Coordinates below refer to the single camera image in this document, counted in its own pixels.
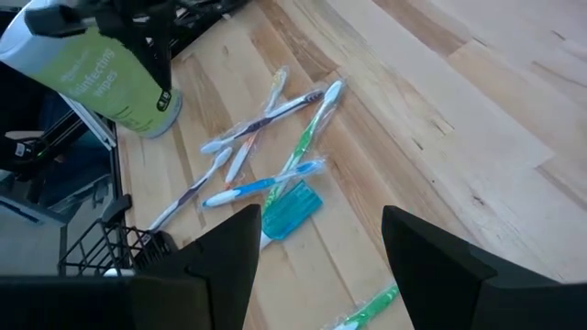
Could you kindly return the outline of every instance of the toothbrush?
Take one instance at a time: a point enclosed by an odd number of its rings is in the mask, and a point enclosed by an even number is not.
[[[308,150],[314,134],[316,133],[320,122],[325,117],[325,114],[337,106],[343,89],[343,81],[335,81],[330,85],[330,87],[328,87],[328,90],[324,94],[324,101],[322,105],[318,111],[316,111],[316,114],[312,118],[312,121],[310,121],[310,124],[308,124],[308,126],[305,128],[302,136],[300,136],[292,155],[285,163],[285,166],[283,166],[282,173],[287,172],[289,169],[293,168],[300,162],[305,152]],[[269,196],[267,196],[267,201],[263,206],[263,210],[266,210],[269,205],[275,202],[275,200],[283,193],[283,189],[285,189],[286,185],[287,181],[271,189]]]
[[[269,94],[269,100],[267,101],[265,109],[263,110],[264,114],[269,113],[275,106],[275,103],[277,103],[277,99],[279,98],[279,95],[283,92],[283,87],[285,87],[285,82],[287,82],[287,75],[287,66],[282,66],[273,75],[273,82],[271,83],[271,92]],[[245,162],[247,155],[249,155],[249,151],[255,143],[255,139],[257,138],[258,134],[259,131],[256,131],[255,133],[251,134],[247,141],[243,143],[243,145],[240,147],[235,158],[232,160],[230,168],[228,168],[227,177],[224,180],[225,190],[229,189],[233,180],[235,180],[235,177],[237,176],[238,171],[240,171],[242,164]]]
[[[202,203],[203,207],[215,207],[222,204],[231,203],[239,198],[260,193],[267,188],[271,188],[275,184],[285,182],[293,177],[306,176],[316,174],[318,171],[326,167],[324,159],[310,160],[302,163],[292,170],[289,170],[272,178],[261,179],[253,183],[245,184],[231,190],[220,192]]]
[[[395,298],[400,294],[397,285],[392,285],[380,292],[373,300],[359,309],[353,315],[347,317],[342,324],[339,324],[334,330],[358,330],[365,326],[370,320],[379,315],[385,308],[393,303]]]
[[[196,181],[186,192],[183,193],[182,197],[178,200],[173,202],[159,217],[155,220],[149,227],[149,231],[158,231],[161,227],[165,226],[165,223],[172,217],[172,215],[177,212],[182,206],[184,206],[192,197],[194,197],[204,186],[206,182],[210,180],[212,174],[216,170],[218,170],[222,165],[224,165],[227,160],[230,158],[230,154],[232,153],[232,148],[228,147],[222,150],[220,153],[216,155],[212,166],[210,169],[204,174],[200,180]]]
[[[287,115],[290,115],[295,111],[305,107],[306,105],[310,105],[311,103],[322,97],[322,95],[324,95],[324,92],[317,90],[299,96],[293,99],[292,101],[286,102],[278,106],[275,110],[272,110],[268,114],[265,114],[263,118],[258,119],[245,127],[242,127],[234,133],[229,134],[228,137],[208,141],[200,148],[200,152],[204,154],[216,152],[225,145],[232,143],[237,138],[241,138],[243,136],[246,136],[247,134],[256,132],[261,128],[267,126],[268,124],[272,123],[273,121],[284,118]]]

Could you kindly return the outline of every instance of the green toothbrush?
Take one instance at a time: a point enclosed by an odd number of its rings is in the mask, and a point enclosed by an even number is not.
[[[285,166],[283,166],[281,174],[291,170],[300,162],[300,160],[304,156],[304,153],[308,150],[308,147],[310,147],[310,143],[312,143],[312,138],[314,137],[314,134],[319,128],[319,124],[322,122],[322,119],[324,119],[331,110],[334,110],[336,108],[338,100],[342,95],[344,85],[345,83],[343,81],[338,80],[333,82],[330,85],[330,87],[328,87],[328,90],[324,94],[324,101],[322,102],[320,108],[312,118],[310,124],[308,124],[308,126],[305,128],[304,132],[302,133],[302,136],[300,136],[300,139],[298,140],[292,155],[285,163]],[[269,191],[269,195],[267,196],[267,201],[265,201],[263,210],[266,210],[267,207],[269,207],[271,204],[273,204],[273,202],[275,202],[275,200],[283,193],[283,189],[285,189],[286,185],[287,181],[275,186],[273,189]]]
[[[385,308],[393,303],[395,298],[400,294],[397,285],[392,285],[380,292],[370,302],[364,305],[353,315],[347,317],[334,330],[358,330],[365,326],[370,320],[383,312]]]

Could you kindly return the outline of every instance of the blue toothbrush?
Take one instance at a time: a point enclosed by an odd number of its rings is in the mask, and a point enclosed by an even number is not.
[[[310,160],[296,166],[291,170],[288,170],[283,174],[276,175],[272,178],[261,179],[253,183],[235,187],[225,192],[220,192],[205,200],[202,203],[202,206],[216,207],[222,204],[231,203],[239,198],[250,196],[254,193],[260,193],[280,182],[285,182],[295,177],[316,174],[325,167],[326,161],[324,159]]]

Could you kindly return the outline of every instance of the wooden table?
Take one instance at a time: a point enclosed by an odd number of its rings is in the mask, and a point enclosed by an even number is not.
[[[345,77],[315,155],[324,206],[261,253],[247,329],[320,329],[392,279],[380,233],[396,204],[557,281],[587,280],[587,7],[571,0],[258,0],[172,64],[183,110],[163,136],[118,134],[130,224],[147,227],[210,164],[200,145],[284,96]],[[267,129],[244,182],[278,172],[314,113]],[[218,192],[226,169],[202,191]],[[179,245],[251,198],[166,228]],[[402,301],[370,329],[408,329]]]

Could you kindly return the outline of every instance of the wood grain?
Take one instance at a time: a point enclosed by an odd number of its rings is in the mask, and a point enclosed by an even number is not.
[[[245,328],[322,329],[393,280],[396,204],[557,281],[587,281],[587,10],[571,0],[257,0],[172,63],[183,110],[153,140],[118,130],[130,224],[147,227],[210,165],[200,146],[336,79],[347,89],[308,158],[323,207],[260,256]],[[240,182],[278,172],[313,116],[265,129]],[[188,244],[262,197],[202,211],[222,169],[165,228]],[[400,299],[370,329],[410,329]]]

